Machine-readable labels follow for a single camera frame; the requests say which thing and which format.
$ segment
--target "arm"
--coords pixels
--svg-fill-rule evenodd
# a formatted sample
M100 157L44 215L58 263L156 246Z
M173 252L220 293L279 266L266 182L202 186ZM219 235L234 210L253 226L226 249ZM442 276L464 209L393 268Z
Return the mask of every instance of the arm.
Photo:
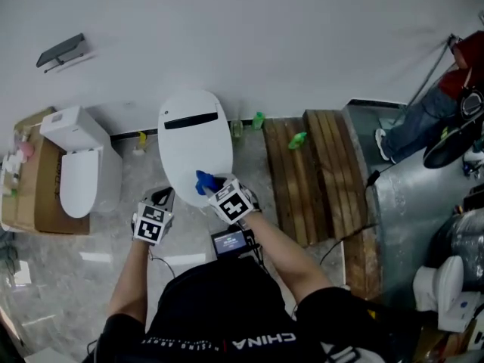
M134 240L108 307L108 317L124 314L146 324L147 264L150 245Z
M455 64L457 64L457 67L459 69L468 69L469 68L467 66L465 59L464 59L464 56L461 53L461 50L459 50L457 48L457 46L454 46L452 48L452 54L454 54Z
M250 213L244 219L298 304L316 290L333 286L302 247L261 213Z

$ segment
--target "green bottle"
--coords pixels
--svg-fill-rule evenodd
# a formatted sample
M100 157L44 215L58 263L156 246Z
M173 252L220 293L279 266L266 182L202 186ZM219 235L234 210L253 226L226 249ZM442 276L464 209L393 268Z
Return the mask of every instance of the green bottle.
M290 141L289 145L287 146L289 147L289 149L299 148L301 145L304 144L304 141L306 140L306 136L307 136L306 132L297 133L296 135L294 135L293 139Z
M264 123L264 119L265 119L264 113L257 112L252 120L252 129L260 130L262 128L262 124Z

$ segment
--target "white wall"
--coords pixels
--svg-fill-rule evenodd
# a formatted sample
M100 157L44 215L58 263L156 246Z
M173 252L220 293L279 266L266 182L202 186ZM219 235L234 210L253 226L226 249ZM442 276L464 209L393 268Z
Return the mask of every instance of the white wall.
M301 115L350 98L407 101L483 0L0 0L0 153L48 105L95 106L111 133L157 127L163 101L206 88L228 118ZM83 32L93 58L44 74Z

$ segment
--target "cardboard box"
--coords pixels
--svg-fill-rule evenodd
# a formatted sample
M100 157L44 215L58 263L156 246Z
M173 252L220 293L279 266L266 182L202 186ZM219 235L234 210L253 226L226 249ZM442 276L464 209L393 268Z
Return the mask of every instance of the cardboard box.
M22 131L24 126L40 124L44 116L53 112L52 107L43 110L20 121L15 129ZM65 152L39 131L40 125L32 127L29 142L35 153L20 168L17 196L2 196L2 221L33 233L88 234L89 216L71 218L61 206L61 164Z
M429 361L429 357L440 361L466 353L475 327L472 320L464 332L455 334L436 329L436 322L424 324L412 361Z

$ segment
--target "black t-shirt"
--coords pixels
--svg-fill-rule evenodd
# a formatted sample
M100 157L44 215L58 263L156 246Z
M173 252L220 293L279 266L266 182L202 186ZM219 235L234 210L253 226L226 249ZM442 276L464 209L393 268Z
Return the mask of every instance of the black t-shirt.
M128 315L108 318L97 362L391 360L388 336L343 289L310 294L296 317L252 258L215 261L170 281L147 333Z

